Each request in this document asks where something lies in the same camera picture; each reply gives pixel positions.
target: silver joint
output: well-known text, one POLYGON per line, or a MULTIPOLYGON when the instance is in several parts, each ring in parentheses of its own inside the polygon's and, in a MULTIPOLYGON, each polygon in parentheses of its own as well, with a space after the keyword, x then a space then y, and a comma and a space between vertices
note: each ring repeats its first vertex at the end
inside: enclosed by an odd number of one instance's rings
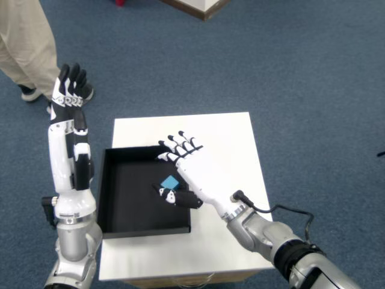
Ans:
POLYGON ((56 204, 58 203, 58 196, 56 196, 56 197, 53 197, 52 199, 51 199, 51 205, 54 207, 54 206, 56 206, 56 204))
POLYGON ((89 221, 91 220, 94 216, 96 215, 95 212, 89 214, 89 215, 86 215, 84 217, 78 217, 78 218, 71 218, 71 217, 68 217, 68 218, 57 218, 59 220, 59 223, 61 224, 66 224, 66 225, 74 225, 74 224, 78 224, 78 223, 82 223, 82 222, 86 222, 86 221, 89 221))
POLYGON ((237 209, 234 210, 234 212, 232 212, 230 214, 229 213, 225 213, 222 216, 222 220, 225 220, 227 223, 229 223, 231 220, 235 219, 237 216, 242 214, 245 210, 246 210, 246 206, 242 204, 239 207, 237 207, 237 209))

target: black shoe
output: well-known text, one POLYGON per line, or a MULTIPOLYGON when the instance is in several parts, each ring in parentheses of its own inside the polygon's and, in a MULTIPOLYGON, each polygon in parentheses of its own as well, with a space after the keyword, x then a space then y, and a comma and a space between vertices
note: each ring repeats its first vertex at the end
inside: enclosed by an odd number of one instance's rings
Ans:
POLYGON ((34 102, 36 101, 42 93, 38 89, 31 89, 27 86, 19 84, 19 87, 22 90, 22 99, 25 102, 34 102))

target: cable connector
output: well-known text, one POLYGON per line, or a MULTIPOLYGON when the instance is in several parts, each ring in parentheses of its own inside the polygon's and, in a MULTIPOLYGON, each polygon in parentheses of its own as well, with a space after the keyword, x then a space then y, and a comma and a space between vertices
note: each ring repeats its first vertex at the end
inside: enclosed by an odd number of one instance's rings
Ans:
POLYGON ((254 203, 244 194, 243 191, 238 190, 232 196, 230 197, 232 202, 237 202, 241 200, 243 203, 245 203, 248 207, 253 208, 254 203))

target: person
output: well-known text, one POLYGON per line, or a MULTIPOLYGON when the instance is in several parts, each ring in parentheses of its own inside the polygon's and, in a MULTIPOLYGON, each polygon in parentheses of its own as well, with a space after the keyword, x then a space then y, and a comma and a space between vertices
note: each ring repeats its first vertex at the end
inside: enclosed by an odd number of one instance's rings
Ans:
MULTIPOLYGON (((44 95, 51 113, 52 91, 60 72, 54 35, 39 0, 0 0, 0 69, 22 91, 22 100, 44 95)), ((84 86, 84 103, 93 97, 84 86)))

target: white table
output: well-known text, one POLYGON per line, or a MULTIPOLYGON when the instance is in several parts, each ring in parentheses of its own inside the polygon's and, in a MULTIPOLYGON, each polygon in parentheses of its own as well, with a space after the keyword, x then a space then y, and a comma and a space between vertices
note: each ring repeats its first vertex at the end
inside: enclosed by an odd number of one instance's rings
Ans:
MULTIPOLYGON (((257 207, 269 208, 248 113, 116 119, 112 147, 157 145, 158 140, 176 135, 179 130, 199 138, 257 207)), ((264 217, 271 220, 270 214, 264 217)), ((191 210, 189 234, 103 240, 99 280, 130 281, 270 268, 272 265, 258 253, 241 247, 215 209, 204 204, 199 210, 191 210)))

